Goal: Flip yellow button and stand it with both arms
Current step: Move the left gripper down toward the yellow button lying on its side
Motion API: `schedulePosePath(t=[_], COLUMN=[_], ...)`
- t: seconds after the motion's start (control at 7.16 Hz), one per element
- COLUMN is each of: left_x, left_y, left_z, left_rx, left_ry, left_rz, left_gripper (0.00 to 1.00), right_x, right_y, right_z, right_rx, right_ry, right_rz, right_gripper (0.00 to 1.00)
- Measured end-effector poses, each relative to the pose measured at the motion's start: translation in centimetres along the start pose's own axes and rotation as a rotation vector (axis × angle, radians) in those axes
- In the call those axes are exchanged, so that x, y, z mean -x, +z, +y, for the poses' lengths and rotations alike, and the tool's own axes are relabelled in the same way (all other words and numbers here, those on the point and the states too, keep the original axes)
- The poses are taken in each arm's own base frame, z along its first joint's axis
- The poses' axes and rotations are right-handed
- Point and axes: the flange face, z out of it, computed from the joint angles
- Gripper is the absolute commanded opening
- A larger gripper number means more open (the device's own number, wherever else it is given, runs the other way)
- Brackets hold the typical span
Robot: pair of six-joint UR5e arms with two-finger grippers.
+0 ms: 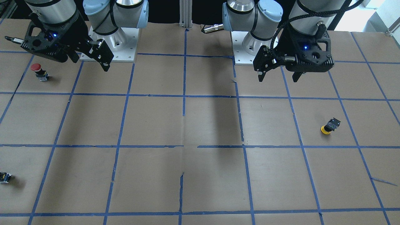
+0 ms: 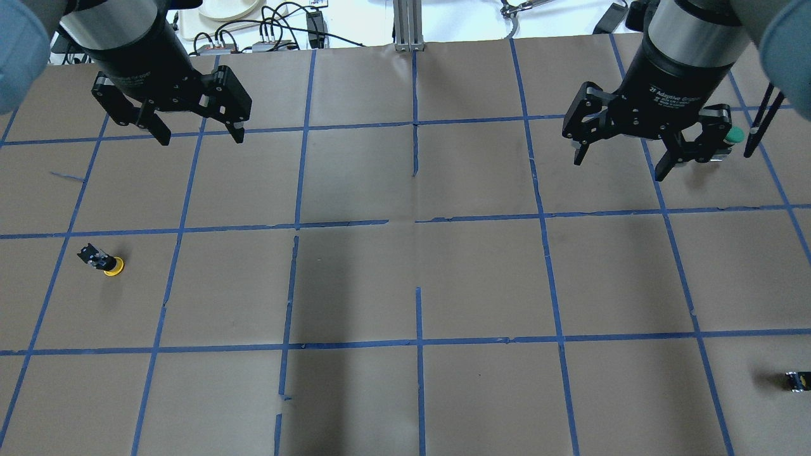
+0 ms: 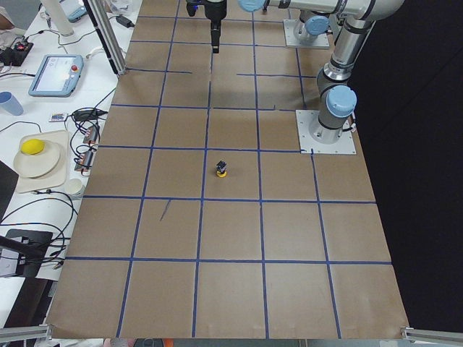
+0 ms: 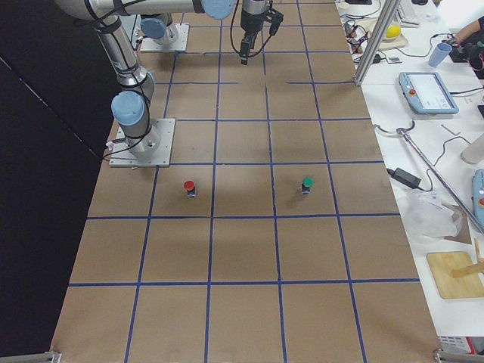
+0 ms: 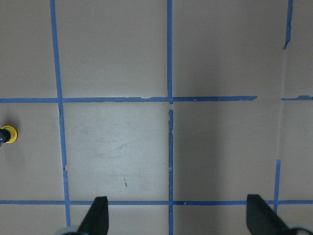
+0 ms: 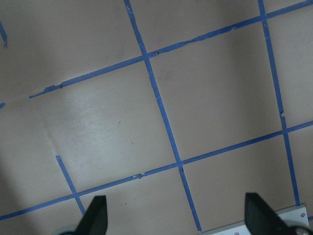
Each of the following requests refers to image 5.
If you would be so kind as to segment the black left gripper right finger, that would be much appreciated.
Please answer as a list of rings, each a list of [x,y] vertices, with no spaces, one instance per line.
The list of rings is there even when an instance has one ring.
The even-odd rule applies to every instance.
[[[258,194],[248,194],[246,225],[251,235],[292,235],[283,220]]]

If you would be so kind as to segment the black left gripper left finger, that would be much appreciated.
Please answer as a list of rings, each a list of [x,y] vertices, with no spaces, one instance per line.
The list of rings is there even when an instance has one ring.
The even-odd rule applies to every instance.
[[[106,196],[96,197],[80,224],[79,235],[107,235],[109,231],[109,210]]]

